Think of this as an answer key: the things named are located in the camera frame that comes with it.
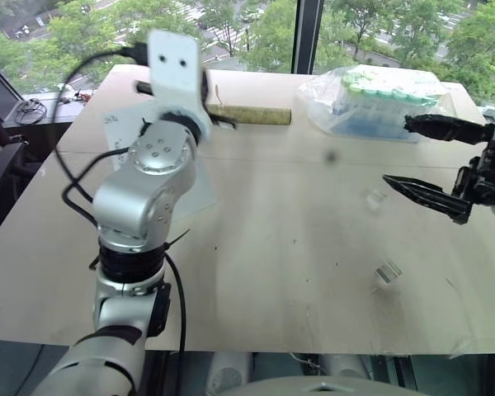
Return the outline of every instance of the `desk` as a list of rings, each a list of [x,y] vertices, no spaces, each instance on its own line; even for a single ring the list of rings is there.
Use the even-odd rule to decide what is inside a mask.
[[[147,70],[116,66],[62,138],[75,172],[106,150],[101,115],[148,99],[132,93],[136,78]],[[495,216],[477,207],[459,226],[381,180],[390,173],[450,188],[479,147],[330,137],[295,97],[310,76],[212,70],[210,78],[225,103],[292,106],[293,122],[214,129],[200,148],[219,203],[171,230],[191,228],[172,249],[188,350],[495,352]],[[463,88],[450,86],[459,113],[482,121]],[[338,153],[333,164],[328,149]],[[100,164],[86,187],[110,171]],[[50,156],[0,228],[2,340],[71,344],[92,331],[96,233],[61,203],[65,182]],[[374,189],[386,195],[376,211],[366,202]],[[385,259],[403,274],[375,290]],[[167,329],[149,348],[177,349],[178,313],[172,293]]]

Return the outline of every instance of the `floor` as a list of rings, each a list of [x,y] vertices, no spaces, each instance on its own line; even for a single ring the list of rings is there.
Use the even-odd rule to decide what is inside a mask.
[[[0,342],[0,396],[31,394],[66,350],[63,346],[41,348],[36,344]],[[186,355],[184,396],[203,395],[211,357],[209,352],[191,352]],[[391,360],[387,359],[389,377],[395,381]],[[447,356],[413,356],[411,360],[419,392],[431,396],[478,396],[476,356],[460,356],[452,360]],[[172,387],[169,379],[174,378],[173,366],[169,365],[167,369],[166,389]],[[367,356],[365,366],[367,371],[374,374]],[[288,354],[256,354],[252,380],[289,375],[301,375],[301,367]]]

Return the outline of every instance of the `plastic bag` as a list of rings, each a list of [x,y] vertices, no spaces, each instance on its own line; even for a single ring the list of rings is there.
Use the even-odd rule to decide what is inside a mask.
[[[299,87],[308,118],[328,134],[417,142],[405,115],[456,116],[448,89],[430,72],[361,64],[336,68]]]

